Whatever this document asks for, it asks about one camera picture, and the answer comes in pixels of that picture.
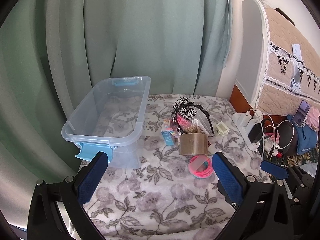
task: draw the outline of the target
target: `headboard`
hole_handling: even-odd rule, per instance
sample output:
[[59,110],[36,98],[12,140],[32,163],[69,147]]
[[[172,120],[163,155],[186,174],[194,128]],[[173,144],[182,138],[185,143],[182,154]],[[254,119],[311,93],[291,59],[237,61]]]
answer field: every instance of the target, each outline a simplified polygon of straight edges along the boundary
[[[320,108],[320,57],[311,44],[263,0],[245,0],[242,6],[236,85],[250,106],[273,115],[294,114],[301,100]],[[302,60],[293,55],[292,44],[300,45]]]

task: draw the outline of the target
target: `brown tape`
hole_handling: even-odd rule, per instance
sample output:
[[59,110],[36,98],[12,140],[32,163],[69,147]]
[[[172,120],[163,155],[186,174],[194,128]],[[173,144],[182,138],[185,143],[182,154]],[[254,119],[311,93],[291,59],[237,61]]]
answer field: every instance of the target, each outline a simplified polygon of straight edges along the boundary
[[208,136],[184,133],[180,136],[180,155],[208,155]]

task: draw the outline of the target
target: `white wall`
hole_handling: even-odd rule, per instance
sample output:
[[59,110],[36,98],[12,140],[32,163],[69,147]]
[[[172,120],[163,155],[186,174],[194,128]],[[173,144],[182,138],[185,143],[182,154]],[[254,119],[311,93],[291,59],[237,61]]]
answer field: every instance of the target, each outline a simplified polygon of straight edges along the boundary
[[[232,12],[232,39],[227,65],[222,70],[217,97],[230,98],[235,84],[236,74],[239,67],[242,49],[243,22],[242,1],[231,0]],[[320,30],[304,6],[301,0],[266,0],[272,8],[279,7],[294,22],[297,29],[310,42],[316,52],[320,55]]]

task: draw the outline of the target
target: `metal screw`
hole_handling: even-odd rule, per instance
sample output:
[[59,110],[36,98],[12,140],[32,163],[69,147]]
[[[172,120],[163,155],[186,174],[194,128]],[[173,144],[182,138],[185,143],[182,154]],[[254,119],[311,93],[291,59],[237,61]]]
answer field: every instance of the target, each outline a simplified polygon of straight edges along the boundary
[[66,181],[66,182],[71,182],[71,181],[73,181],[73,176],[68,176],[68,177],[66,177],[66,178],[65,178],[65,181]]
[[277,180],[277,184],[278,184],[279,186],[283,186],[283,181],[280,180],[280,179],[278,179],[278,180]]
[[37,186],[40,186],[42,183],[43,183],[43,180],[42,180],[42,179],[38,179],[38,180],[36,181]]
[[247,177],[247,180],[248,180],[249,182],[254,182],[256,179],[254,178],[254,176],[248,176],[248,177]]

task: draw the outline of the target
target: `blue gripper pad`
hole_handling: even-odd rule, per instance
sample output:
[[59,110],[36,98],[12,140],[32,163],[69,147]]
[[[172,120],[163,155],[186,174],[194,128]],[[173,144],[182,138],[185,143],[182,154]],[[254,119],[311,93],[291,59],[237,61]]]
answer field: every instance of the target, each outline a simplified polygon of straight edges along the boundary
[[241,205],[243,188],[219,154],[212,156],[212,166],[232,202]]
[[84,178],[77,187],[77,200],[80,205],[83,205],[84,203],[88,203],[90,201],[94,191],[96,190],[103,174],[108,167],[108,156],[105,153],[101,154],[100,157],[96,155],[91,163],[93,163],[93,166],[85,174]]
[[289,177],[289,174],[285,167],[281,167],[269,161],[261,162],[260,168],[278,179],[287,179]]

